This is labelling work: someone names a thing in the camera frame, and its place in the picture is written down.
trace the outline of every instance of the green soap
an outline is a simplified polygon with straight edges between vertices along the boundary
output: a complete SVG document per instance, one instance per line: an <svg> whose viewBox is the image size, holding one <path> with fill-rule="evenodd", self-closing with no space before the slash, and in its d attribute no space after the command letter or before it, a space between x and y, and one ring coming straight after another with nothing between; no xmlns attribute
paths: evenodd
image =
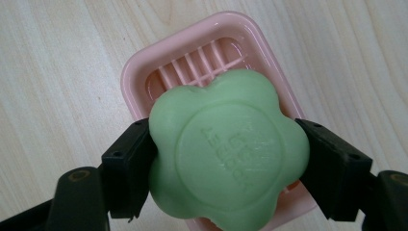
<svg viewBox="0 0 408 231"><path fill-rule="evenodd" d="M210 86L176 87L155 103L150 170L157 205L176 218L209 218L223 230L259 230L279 193L306 169L309 143L282 115L262 74L230 70Z"/></svg>

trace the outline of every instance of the embossed logo on soap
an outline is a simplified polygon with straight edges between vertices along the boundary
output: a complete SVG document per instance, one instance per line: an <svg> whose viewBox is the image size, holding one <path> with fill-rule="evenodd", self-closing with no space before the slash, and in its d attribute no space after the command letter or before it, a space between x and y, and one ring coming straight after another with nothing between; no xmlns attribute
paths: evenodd
<svg viewBox="0 0 408 231"><path fill-rule="evenodd" d="M231 172L233 179L244 192L253 187L248 174L254 170L253 162L257 158L249 147L247 138L242 133L235 133L227 139L221 139L213 128L202 128L201 134L214 149L222 167Z"/></svg>

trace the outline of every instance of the soap dish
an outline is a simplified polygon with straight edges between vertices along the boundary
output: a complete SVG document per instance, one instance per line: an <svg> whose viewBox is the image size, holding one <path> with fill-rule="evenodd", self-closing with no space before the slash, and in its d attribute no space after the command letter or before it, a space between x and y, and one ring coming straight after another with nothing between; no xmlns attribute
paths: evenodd
<svg viewBox="0 0 408 231"><path fill-rule="evenodd" d="M149 117L159 96L176 86L205 87L229 69L253 69L275 86L282 113L290 118L304 115L256 23L241 13L222 12L133 55L123 68L121 89L134 120ZM271 230L317 206L299 182L283 190ZM206 218L187 220L190 230L219 230Z"/></svg>

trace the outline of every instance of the wood grain surface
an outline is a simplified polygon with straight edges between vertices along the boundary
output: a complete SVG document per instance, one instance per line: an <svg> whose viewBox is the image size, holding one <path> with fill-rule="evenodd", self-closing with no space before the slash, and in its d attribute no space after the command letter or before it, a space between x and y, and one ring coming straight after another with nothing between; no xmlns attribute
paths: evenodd
<svg viewBox="0 0 408 231"><path fill-rule="evenodd" d="M58 178L99 166L132 123L126 61L213 13L252 17L306 117L374 159L408 171L405 0L0 1L0 220L51 198ZM316 209L278 230L360 230ZM187 230L149 197L112 230Z"/></svg>

